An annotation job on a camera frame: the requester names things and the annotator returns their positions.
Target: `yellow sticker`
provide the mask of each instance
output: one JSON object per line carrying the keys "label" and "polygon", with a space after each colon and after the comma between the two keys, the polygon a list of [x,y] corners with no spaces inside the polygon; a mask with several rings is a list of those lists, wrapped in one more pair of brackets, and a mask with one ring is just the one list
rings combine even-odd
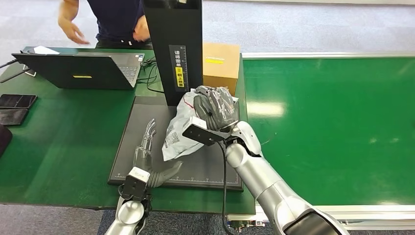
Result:
{"label": "yellow sticker", "polygon": [[183,79],[183,68],[176,67],[176,79],[177,79],[177,86],[184,87],[184,79]]}
{"label": "yellow sticker", "polygon": [[222,60],[206,59],[206,63],[223,64]]}
{"label": "yellow sticker", "polygon": [[92,76],[85,76],[85,75],[72,75],[74,78],[92,78]]}

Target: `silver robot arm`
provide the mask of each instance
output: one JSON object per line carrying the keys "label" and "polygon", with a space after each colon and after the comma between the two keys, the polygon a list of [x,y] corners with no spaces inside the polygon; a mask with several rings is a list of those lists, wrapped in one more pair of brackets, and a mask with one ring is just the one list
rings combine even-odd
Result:
{"label": "silver robot arm", "polygon": [[156,188],[179,172],[183,162],[158,172],[152,168],[151,148],[156,134],[156,120],[147,124],[143,138],[135,150],[132,169],[125,182],[118,188],[115,220],[105,235],[138,235],[145,226],[146,217],[151,210],[151,188]]}
{"label": "silver robot arm", "polygon": [[263,208],[276,235],[348,235],[330,215],[298,196],[272,168],[261,152],[252,127],[238,122],[231,130],[233,143],[226,148],[229,165]]}

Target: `smartphone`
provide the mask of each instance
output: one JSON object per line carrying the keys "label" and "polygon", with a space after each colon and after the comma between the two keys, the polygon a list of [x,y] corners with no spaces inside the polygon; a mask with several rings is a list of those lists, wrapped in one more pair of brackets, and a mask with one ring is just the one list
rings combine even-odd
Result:
{"label": "smartphone", "polygon": [[0,124],[3,126],[20,125],[27,116],[28,109],[0,110]]}
{"label": "smartphone", "polygon": [[36,98],[36,95],[28,94],[2,94],[0,96],[0,109],[28,109]]}

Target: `green table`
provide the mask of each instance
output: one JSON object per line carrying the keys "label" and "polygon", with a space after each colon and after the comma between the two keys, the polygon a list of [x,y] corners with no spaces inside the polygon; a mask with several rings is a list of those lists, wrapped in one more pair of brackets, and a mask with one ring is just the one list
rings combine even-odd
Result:
{"label": "green table", "polygon": [[330,212],[414,212],[415,55],[243,57],[249,123],[299,195]]}
{"label": "green table", "polygon": [[[106,51],[154,56],[150,50],[54,49],[65,54]],[[22,65],[13,64],[0,79],[21,69]],[[149,71],[141,70],[140,78],[147,78]],[[161,89],[158,80],[151,88]],[[241,116],[246,119],[243,77],[237,89]],[[0,157],[0,203],[92,209],[116,207],[117,187],[108,185],[107,179],[134,97],[163,96],[147,90],[145,84],[138,84],[135,92],[65,90],[26,74],[2,84],[0,94],[39,96],[24,124],[9,128],[13,139]],[[152,206],[156,211],[220,213],[222,195],[217,189],[156,188]],[[228,191],[227,212],[253,214],[251,194]]]}

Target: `human hand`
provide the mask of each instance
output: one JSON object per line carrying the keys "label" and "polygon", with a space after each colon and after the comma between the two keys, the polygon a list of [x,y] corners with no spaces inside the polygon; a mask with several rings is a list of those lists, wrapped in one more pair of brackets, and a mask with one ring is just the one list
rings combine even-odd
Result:
{"label": "human hand", "polygon": [[142,16],[138,19],[136,28],[133,32],[133,38],[136,41],[145,41],[150,38],[150,31],[148,31],[147,19]]}
{"label": "human hand", "polygon": [[84,38],[84,34],[79,30],[79,28],[72,23],[70,20],[67,19],[59,19],[58,24],[66,36],[78,44],[89,44],[87,40]]}

